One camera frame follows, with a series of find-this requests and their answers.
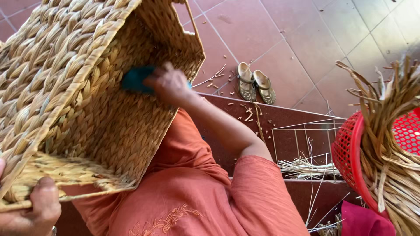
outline woman's arm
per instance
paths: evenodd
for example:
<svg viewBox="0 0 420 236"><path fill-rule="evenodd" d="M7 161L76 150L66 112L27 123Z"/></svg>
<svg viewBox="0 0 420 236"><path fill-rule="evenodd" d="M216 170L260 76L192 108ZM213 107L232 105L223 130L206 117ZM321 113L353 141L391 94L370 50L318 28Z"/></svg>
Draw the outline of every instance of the woman's arm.
<svg viewBox="0 0 420 236"><path fill-rule="evenodd" d="M154 75L144 81L153 87L156 95L164 102L184 108L190 116L196 117L232 154L256 155L273 161L264 144L246 125L204 100L192 91L182 71L174 70L170 63L157 69Z"/></svg>

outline red plastic basket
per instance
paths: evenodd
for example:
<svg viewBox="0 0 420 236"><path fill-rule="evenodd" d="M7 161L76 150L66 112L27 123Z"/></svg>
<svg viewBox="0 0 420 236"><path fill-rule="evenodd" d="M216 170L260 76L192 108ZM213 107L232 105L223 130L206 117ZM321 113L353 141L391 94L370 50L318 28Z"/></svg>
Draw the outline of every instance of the red plastic basket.
<svg viewBox="0 0 420 236"><path fill-rule="evenodd" d="M399 117L393 126L394 138L398 145L416 155L420 153L419 127L420 108ZM363 180L360 165L360 140L364 129L365 123L361 112L354 113L344 122L336 135L336 140L331 145L333 161L345 181L363 198L370 209L389 218L386 211L378 212L378 204L370 195Z"/></svg>

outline red cloth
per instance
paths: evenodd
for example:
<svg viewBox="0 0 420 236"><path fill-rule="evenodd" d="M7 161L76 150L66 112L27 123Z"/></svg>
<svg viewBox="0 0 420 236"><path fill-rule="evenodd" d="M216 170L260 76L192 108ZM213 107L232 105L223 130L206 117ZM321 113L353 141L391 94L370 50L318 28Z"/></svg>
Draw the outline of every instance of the red cloth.
<svg viewBox="0 0 420 236"><path fill-rule="evenodd" d="M366 209L346 201L341 206L342 236L395 236L392 223Z"/></svg>
<svg viewBox="0 0 420 236"><path fill-rule="evenodd" d="M276 164L240 157L231 182L182 109L135 191L73 203L95 236L309 235Z"/></svg>

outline pair of sandals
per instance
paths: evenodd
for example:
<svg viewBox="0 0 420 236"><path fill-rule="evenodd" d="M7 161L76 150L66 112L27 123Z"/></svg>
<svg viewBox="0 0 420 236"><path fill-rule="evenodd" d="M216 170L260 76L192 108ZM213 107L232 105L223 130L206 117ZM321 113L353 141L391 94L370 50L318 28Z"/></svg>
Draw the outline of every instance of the pair of sandals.
<svg viewBox="0 0 420 236"><path fill-rule="evenodd" d="M261 71L251 72L248 64L241 62L238 65L238 85L239 94L246 101L255 101L257 99L256 89L265 104L274 104L276 94L271 88L270 79Z"/></svg>

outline terracotta tile floor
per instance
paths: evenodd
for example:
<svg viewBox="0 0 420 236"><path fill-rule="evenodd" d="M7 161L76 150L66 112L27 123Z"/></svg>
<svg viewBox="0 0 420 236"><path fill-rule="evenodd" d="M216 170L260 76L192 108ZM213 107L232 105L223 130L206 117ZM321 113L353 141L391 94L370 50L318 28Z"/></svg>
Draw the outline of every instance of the terracotta tile floor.
<svg viewBox="0 0 420 236"><path fill-rule="evenodd" d="M237 81L228 79L246 62L270 77L275 105L326 114L328 103L331 114L348 117L357 107L347 105L357 99L345 89L354 83L334 61L376 80L375 66L381 69L407 51L420 55L420 0L396 1L189 0L207 55L194 83L226 64L225 75L213 81L219 89L205 83L195 90L237 98ZM16 32L38 4L0 0L0 40ZM184 29L193 31L185 7L175 8Z"/></svg>

